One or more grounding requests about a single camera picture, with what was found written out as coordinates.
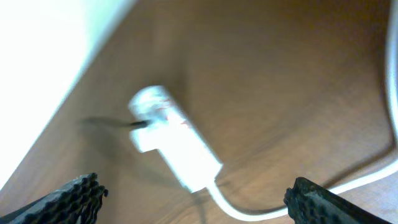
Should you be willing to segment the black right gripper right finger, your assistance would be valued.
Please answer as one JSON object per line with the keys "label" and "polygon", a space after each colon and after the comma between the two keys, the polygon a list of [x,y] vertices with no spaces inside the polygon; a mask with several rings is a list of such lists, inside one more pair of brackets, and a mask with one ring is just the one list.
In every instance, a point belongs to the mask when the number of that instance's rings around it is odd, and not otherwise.
{"label": "black right gripper right finger", "polygon": [[284,203],[295,224],[390,224],[304,177],[286,190]]}

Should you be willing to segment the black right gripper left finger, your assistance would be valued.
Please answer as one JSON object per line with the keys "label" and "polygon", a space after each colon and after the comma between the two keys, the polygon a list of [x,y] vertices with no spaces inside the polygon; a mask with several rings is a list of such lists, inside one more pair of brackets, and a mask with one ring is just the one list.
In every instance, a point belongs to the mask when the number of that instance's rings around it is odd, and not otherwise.
{"label": "black right gripper left finger", "polygon": [[4,224],[95,224],[108,189],[98,175],[81,175],[56,191],[3,217]]}

